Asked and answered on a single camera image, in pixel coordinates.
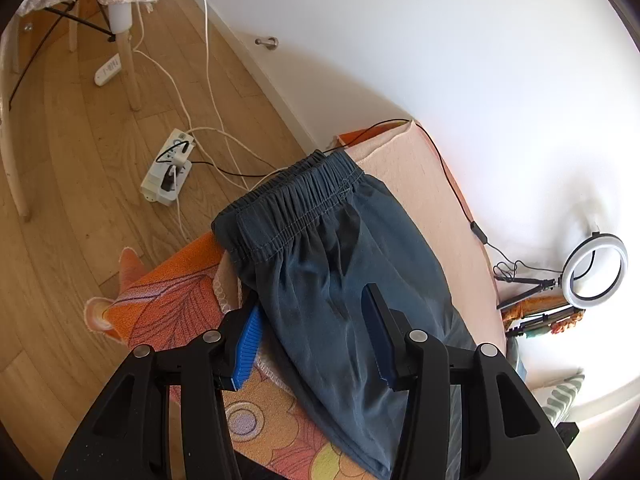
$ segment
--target wooden floor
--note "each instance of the wooden floor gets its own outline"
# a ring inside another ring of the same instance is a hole
[[[99,14],[91,19],[102,22]],[[194,126],[219,126],[207,91],[203,13],[193,0],[160,0],[143,19],[141,50],[175,77]],[[21,33],[23,62],[36,28]],[[137,24],[132,34],[137,41]],[[278,168],[301,158],[233,51],[212,27],[209,34],[213,93],[226,130]],[[139,191],[171,129],[186,128],[171,82],[135,55],[143,108],[132,112],[119,76],[101,88],[93,82],[115,44],[81,25],[78,45],[70,53],[59,32],[28,71],[11,111],[30,222],[18,220],[0,177],[0,419],[44,479],[127,353],[85,328],[84,302],[117,294],[123,247],[135,248],[151,268],[185,245],[175,207],[146,202]],[[199,139],[222,168],[235,171],[218,134],[201,132]],[[244,172],[269,171],[232,149]],[[196,150],[191,159],[198,158]],[[241,194],[213,168],[194,166],[180,194],[188,235],[206,232]]]

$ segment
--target power plug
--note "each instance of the power plug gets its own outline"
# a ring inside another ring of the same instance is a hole
[[[98,86],[106,85],[118,75],[120,70],[122,70],[120,54],[116,54],[95,72],[94,82]]]
[[[191,163],[187,159],[194,146],[194,139],[190,135],[177,128],[171,132],[140,185],[142,195],[149,202],[160,202],[169,206],[175,201],[191,171]],[[175,178],[172,166],[176,168]]]

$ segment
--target black cable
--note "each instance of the black cable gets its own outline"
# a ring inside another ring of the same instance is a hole
[[[95,1],[98,4],[98,9],[100,9],[100,13],[102,15],[102,18],[104,19],[104,22],[107,24],[107,28],[109,29],[109,31],[111,31],[111,23],[109,22],[109,18],[107,17],[107,13],[104,12],[104,6],[98,0],[95,0]]]
[[[166,150],[164,150],[164,152],[160,153],[157,157],[156,157],[156,162],[166,162],[171,164],[173,161],[172,160],[160,160],[163,156],[165,156],[167,153],[169,153],[171,150],[174,150],[175,148],[177,148],[178,146],[182,146],[184,144],[190,144],[190,142],[188,140],[181,140],[180,142],[176,142],[173,146],[171,146],[170,148],[167,148]],[[211,166],[212,168],[218,168],[222,173],[228,174],[230,176],[245,176],[248,178],[263,178],[265,176],[267,176],[266,174],[260,174],[260,175],[249,175],[249,174],[244,174],[244,173],[233,173],[231,171],[227,171],[227,170],[223,170],[222,168],[216,166],[215,164],[212,164],[211,162],[207,162],[206,160],[192,160],[191,161],[192,164],[207,164],[208,166]]]
[[[109,41],[111,41],[111,38],[113,38],[113,41],[115,41],[115,35],[110,30],[99,27],[98,25],[95,25],[95,23],[89,22],[84,18],[78,18],[77,16],[73,16],[69,14],[67,10],[58,10],[54,7],[44,7],[42,10],[46,10],[47,12],[51,12],[52,14],[56,14],[58,16],[61,16],[62,18],[71,20],[72,22],[81,23],[82,25],[90,27],[93,30],[97,30],[98,32],[106,34],[109,37]]]
[[[584,278],[588,272],[591,270],[591,267],[593,267],[593,261],[596,259],[596,251],[591,251],[591,261],[589,262],[589,267],[587,267],[587,270],[585,270],[580,276],[576,276],[574,278],[574,282],[580,280],[581,278]]]
[[[363,136],[364,134],[366,134],[369,130],[375,128],[376,126],[380,126],[380,124],[385,124],[385,123],[393,123],[393,122],[397,122],[397,121],[404,121],[404,124],[407,124],[409,121],[411,121],[411,119],[387,119],[386,121],[380,121],[379,123],[374,124],[373,126],[370,126],[369,128],[367,128],[366,130],[360,132],[355,139],[353,139],[351,142],[348,142],[347,144],[345,144],[344,146],[335,146],[334,148],[329,148],[328,150],[324,150],[323,153],[327,154],[327,153],[331,153],[334,152],[335,150],[340,150],[341,148],[348,148],[350,146],[353,146],[353,143],[358,140],[361,136]]]
[[[541,270],[543,272],[553,272],[555,274],[562,274],[562,271],[560,271],[560,270],[547,269],[545,267],[533,267],[533,266],[527,265],[522,260],[512,261],[507,257],[506,254],[504,254],[496,246],[491,245],[489,242],[487,242],[486,244],[489,247],[491,247],[492,249],[495,249],[496,251],[498,251],[502,255],[502,257],[506,260],[506,262],[498,262],[497,264],[494,265],[494,276],[501,276],[503,278],[502,281],[504,281],[504,282],[509,283],[510,281],[513,281],[513,279],[516,277],[516,275],[518,273],[518,264],[520,264],[523,267],[526,267],[527,269],[531,269],[531,270]]]
[[[158,155],[156,157],[156,162],[173,162],[172,160],[160,160],[160,158],[163,155],[166,155],[167,153],[169,153],[171,150],[174,150],[175,148],[177,148],[178,146],[182,146],[182,145],[189,145],[190,142],[188,140],[181,140],[180,142],[176,142],[175,144],[171,145],[171,147],[167,148],[166,150],[164,150],[164,152],[160,153],[160,155]]]
[[[71,9],[73,9],[75,4],[76,4],[76,0],[72,1],[71,3],[69,3],[65,8],[65,12],[69,12]],[[47,31],[47,33],[44,35],[44,37],[42,38],[42,40],[40,41],[40,43],[36,47],[36,50],[34,51],[34,53],[31,54],[31,57],[28,60],[27,65],[24,67],[24,69],[22,70],[22,73],[20,74],[20,77],[18,78],[18,81],[15,83],[14,90],[11,92],[11,97],[9,97],[9,110],[11,110],[11,103],[14,100],[15,93],[18,91],[18,87],[20,86],[20,83],[24,79],[24,76],[26,75],[27,70],[31,66],[31,63],[33,63],[33,60],[38,55],[40,49],[44,45],[44,42],[47,41],[47,38],[51,35],[51,33],[53,32],[53,29],[56,28],[56,25],[58,23],[60,23],[60,20],[62,20],[62,18],[64,18],[64,16],[58,16],[57,20],[55,22],[53,22],[53,25],[51,25],[49,27],[49,30]]]
[[[449,187],[453,191],[453,194],[456,196],[456,199],[458,200],[458,203],[460,204],[460,209],[462,209],[462,212],[465,214],[466,220],[471,224],[471,222],[473,222],[473,220],[471,218],[469,218],[469,215],[466,213],[466,209],[462,205],[462,200],[460,200],[460,197],[458,196],[458,192],[456,191],[456,188],[453,186],[452,181],[449,179],[449,175],[447,174],[447,170],[446,170],[446,167],[444,165],[444,160],[442,158],[442,155],[440,154],[440,150],[436,146],[436,143],[433,142],[433,139],[431,139],[431,136],[428,134],[427,130],[425,130],[418,123],[415,123],[415,125],[418,126],[418,128],[420,128],[424,132],[424,134],[427,136],[427,138],[431,141],[431,145],[436,150],[436,153],[438,154],[438,158],[440,159],[440,165],[442,166],[442,172],[444,173],[444,176],[447,179],[447,182],[449,183]]]
[[[221,168],[219,168],[218,166],[211,164],[210,162],[207,162],[206,160],[192,160],[191,161],[192,164],[207,164],[208,166],[211,166],[212,168],[218,168],[218,170],[220,170],[222,173],[228,174],[230,176],[245,176],[245,177],[249,177],[249,178],[264,178],[265,176],[267,176],[266,174],[264,175],[247,175],[244,173],[232,173],[231,171],[225,171],[222,170]],[[283,170],[278,170],[278,171],[274,171],[273,175],[280,173]]]

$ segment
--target orange fabric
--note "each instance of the orange fabric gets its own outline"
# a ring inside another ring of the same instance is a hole
[[[226,292],[221,283],[233,282],[221,276],[230,269],[222,262],[223,249],[212,233],[148,274],[135,252],[125,249],[120,295],[106,307],[105,298],[90,300],[85,316],[101,319],[87,320],[87,325],[116,335],[130,349],[142,343],[156,351],[184,345],[222,320]],[[172,387],[171,394],[180,401],[178,388]],[[291,480],[373,480],[329,443],[295,397],[257,367],[242,390],[223,397],[234,449],[255,462]]]

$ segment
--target wooden chair leg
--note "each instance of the wooden chair leg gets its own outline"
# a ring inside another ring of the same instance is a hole
[[[133,66],[133,52],[131,49],[128,30],[116,34],[116,44],[118,45],[118,53],[120,54],[122,77],[124,79],[124,86],[127,90],[129,105],[132,110],[140,110],[140,108],[142,108],[142,102],[140,101],[140,87],[138,86],[136,71]]]
[[[15,165],[12,132],[7,123],[3,123],[0,126],[0,155],[2,156],[4,174],[9,183],[9,191],[11,191],[11,196],[14,199],[15,208],[18,210],[18,215],[24,221],[28,221],[31,213],[27,205],[27,199],[24,197],[24,191],[22,190],[22,184]]]
[[[13,27],[11,24],[11,61],[12,61],[12,70],[14,74],[20,73],[20,20],[15,18],[12,21]]]
[[[0,37],[0,157],[18,214],[24,220],[28,220],[30,212],[15,164],[13,129],[9,117],[9,95],[12,86],[9,65],[10,57],[13,55],[12,47],[15,46],[14,30],[17,29],[18,17],[14,16]]]
[[[80,0],[76,2],[76,5],[69,12],[72,16],[78,17],[80,11]],[[69,52],[75,52],[78,50],[78,22],[74,20],[69,21]]]

